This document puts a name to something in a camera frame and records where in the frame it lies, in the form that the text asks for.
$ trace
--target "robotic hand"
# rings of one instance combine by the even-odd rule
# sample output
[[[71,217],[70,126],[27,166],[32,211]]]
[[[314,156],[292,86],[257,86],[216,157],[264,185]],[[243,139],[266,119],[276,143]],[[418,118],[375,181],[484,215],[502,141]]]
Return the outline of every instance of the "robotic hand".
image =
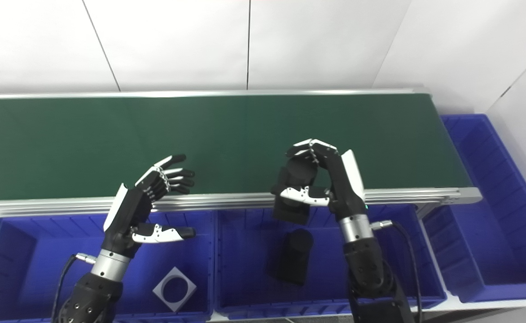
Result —
[[[193,227],[162,227],[146,223],[152,203],[169,192],[189,193],[194,172],[168,169],[185,160],[185,155],[169,156],[154,164],[135,187],[121,184],[103,224],[105,237],[99,256],[79,253],[76,258],[93,264],[74,286],[62,307],[58,323],[111,322],[114,305],[123,290],[122,279],[129,262],[142,243],[164,243],[195,237]]]
[[[296,143],[281,168],[271,193],[273,217],[306,224],[309,206],[328,206],[343,233],[343,253],[349,265],[349,302],[355,323],[414,322],[408,301],[390,267],[382,258],[373,230],[390,221],[370,223],[366,215],[365,190],[355,155],[340,155],[337,147],[317,139]],[[313,186],[318,168],[328,171],[331,188]],[[359,303],[358,298],[391,297],[389,301]]]

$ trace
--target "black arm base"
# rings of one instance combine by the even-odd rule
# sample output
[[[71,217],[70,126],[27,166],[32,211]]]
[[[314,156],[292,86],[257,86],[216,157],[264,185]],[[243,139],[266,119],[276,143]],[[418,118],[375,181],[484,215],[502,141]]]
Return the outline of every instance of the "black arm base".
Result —
[[[60,311],[58,323],[111,323],[114,305],[122,292],[122,282],[88,272],[74,286],[72,297]]]
[[[389,265],[386,262],[383,263],[386,278],[383,286],[386,287],[388,284],[391,284],[391,288],[390,291],[382,292],[378,298],[392,298],[387,301],[359,303],[357,298],[366,297],[361,294],[361,289],[357,288],[353,275],[349,273],[348,293],[353,321],[355,323],[414,323],[415,319],[403,289],[400,284],[397,284],[396,277],[390,271]]]

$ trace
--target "blue plastic bin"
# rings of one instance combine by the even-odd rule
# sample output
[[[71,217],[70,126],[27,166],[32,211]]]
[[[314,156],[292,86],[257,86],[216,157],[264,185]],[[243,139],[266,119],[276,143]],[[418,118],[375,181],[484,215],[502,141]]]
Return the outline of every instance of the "blue plastic bin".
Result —
[[[197,237],[143,245],[126,272],[123,296],[116,307],[120,322],[206,321],[212,313],[215,252],[214,211],[156,213],[150,221],[195,227]],[[56,284],[68,257],[99,253],[105,215],[19,217],[0,219],[0,321],[49,321]],[[176,266],[197,290],[179,313],[158,299],[153,288]],[[76,261],[64,282],[61,300],[91,266]],[[166,290],[166,299],[176,297]]]
[[[270,209],[220,211],[215,308],[230,319],[349,313],[346,297],[347,264],[339,225],[327,208],[311,209],[308,225],[294,225],[271,217]],[[430,258],[415,209],[411,205],[372,206],[372,221],[392,219],[411,236],[416,252],[423,306],[433,307],[445,296]],[[306,284],[280,282],[269,273],[285,233],[303,227],[314,238]],[[376,233],[384,256],[398,274],[415,305],[415,284],[407,246],[393,228]]]
[[[442,118],[484,197],[425,218],[446,287],[462,302],[524,299],[526,183],[485,115]]]

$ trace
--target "palm of robotic hand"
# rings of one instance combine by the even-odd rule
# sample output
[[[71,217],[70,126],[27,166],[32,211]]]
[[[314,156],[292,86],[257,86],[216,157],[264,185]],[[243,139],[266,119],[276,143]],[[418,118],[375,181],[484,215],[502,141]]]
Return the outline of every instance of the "palm of robotic hand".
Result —
[[[329,206],[338,221],[366,214],[365,190],[353,151],[341,155],[335,146],[307,139],[288,149],[286,157],[289,161],[280,171],[273,194],[312,206]],[[331,188],[312,186],[318,167],[329,172]]]

